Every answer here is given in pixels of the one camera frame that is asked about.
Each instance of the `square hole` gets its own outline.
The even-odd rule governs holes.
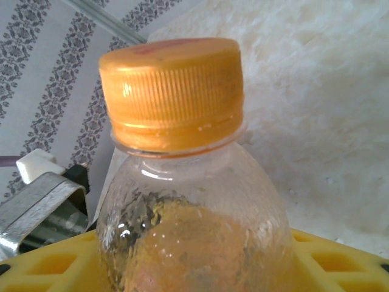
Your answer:
[[[22,284],[22,285],[11,285],[5,289],[5,292],[46,292],[51,285],[34,285],[34,284]]]
[[[28,275],[50,275],[63,274],[75,261],[77,256],[75,254],[52,254],[43,258],[36,264]]]
[[[311,242],[309,238],[299,234],[294,234],[293,237],[294,239],[296,239],[297,242]]]
[[[312,257],[326,272],[364,271],[355,261],[340,252],[317,252]]]
[[[93,242],[95,240],[96,236],[94,234],[84,236],[81,240],[83,242]]]
[[[380,283],[374,282],[339,282],[345,292],[389,292]]]

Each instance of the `bottle neck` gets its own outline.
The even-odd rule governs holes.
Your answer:
[[[188,158],[190,156],[199,156],[211,151],[215,151],[219,148],[223,148],[224,146],[235,142],[238,138],[246,131],[247,124],[245,122],[236,130],[232,135],[225,137],[224,139],[217,141],[217,143],[206,145],[200,148],[188,149],[180,152],[147,152],[139,149],[128,148],[117,141],[113,132],[111,132],[111,138],[120,151],[127,153],[132,156],[139,156],[144,158],[151,159],[180,159],[180,158]]]
[[[234,141],[223,147],[186,157],[156,159],[149,156],[130,155],[127,167],[134,179],[155,179],[166,183],[184,183],[215,177],[228,167],[236,148]]]

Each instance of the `black plastic part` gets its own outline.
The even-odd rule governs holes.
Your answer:
[[[386,272],[389,273],[389,263],[383,263],[383,264],[381,265],[381,267],[382,267]]]
[[[79,184],[85,188],[86,193],[89,193],[89,180],[88,180],[88,170],[82,165],[75,164],[69,168],[63,176],[76,184]]]
[[[94,222],[88,227],[88,229],[86,230],[86,232],[95,230],[95,229],[96,229],[96,226],[97,226],[97,221],[94,221]]]
[[[10,268],[11,266],[6,263],[0,265],[0,276],[3,275],[6,271],[8,271]]]

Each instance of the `metal bracket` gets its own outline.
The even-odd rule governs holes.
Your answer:
[[[0,206],[0,261],[84,233],[85,188],[44,173]]]

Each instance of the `white plastic piece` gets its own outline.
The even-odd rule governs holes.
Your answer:
[[[36,149],[16,162],[21,178],[25,184],[30,184],[43,173],[53,172],[62,175],[66,169],[56,164],[55,156]]]

